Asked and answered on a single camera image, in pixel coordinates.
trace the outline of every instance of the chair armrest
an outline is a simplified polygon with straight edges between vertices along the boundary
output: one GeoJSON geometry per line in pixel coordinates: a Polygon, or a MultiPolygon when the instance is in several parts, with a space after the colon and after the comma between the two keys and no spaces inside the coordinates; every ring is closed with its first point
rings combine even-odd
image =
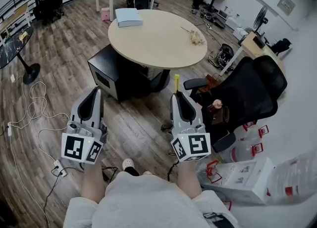
{"type": "Polygon", "coordinates": [[[192,79],[184,82],[185,90],[191,90],[194,88],[203,88],[208,85],[208,81],[206,79],[192,79]]]}
{"type": "Polygon", "coordinates": [[[234,133],[230,133],[217,141],[212,147],[216,153],[222,152],[228,149],[233,143],[236,141],[236,135],[234,133]]]}

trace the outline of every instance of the wooden table top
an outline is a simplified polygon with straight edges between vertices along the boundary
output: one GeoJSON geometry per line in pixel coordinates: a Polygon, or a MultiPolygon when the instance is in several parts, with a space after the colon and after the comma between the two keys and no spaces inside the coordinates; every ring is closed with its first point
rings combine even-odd
{"type": "Polygon", "coordinates": [[[15,10],[14,13],[9,18],[5,19],[0,24],[0,32],[2,32],[4,29],[6,29],[7,26],[9,26],[16,19],[18,19],[21,15],[25,14],[27,9],[28,9],[28,4],[25,3],[24,5],[20,6],[17,10],[15,10]]]}
{"type": "Polygon", "coordinates": [[[254,41],[253,38],[256,36],[255,33],[251,32],[242,42],[241,46],[243,47],[243,50],[252,57],[252,59],[255,59],[259,56],[263,55],[269,55],[275,63],[278,65],[278,67],[282,70],[284,76],[285,75],[285,67],[281,59],[275,53],[267,46],[265,45],[264,48],[260,48],[254,41]]]}
{"type": "Polygon", "coordinates": [[[118,27],[114,20],[108,37],[113,48],[125,58],[149,67],[176,69],[194,65],[207,53],[202,32],[188,20],[165,11],[139,10],[142,26],[118,27]],[[186,31],[197,31],[204,44],[191,43],[186,31]]]}

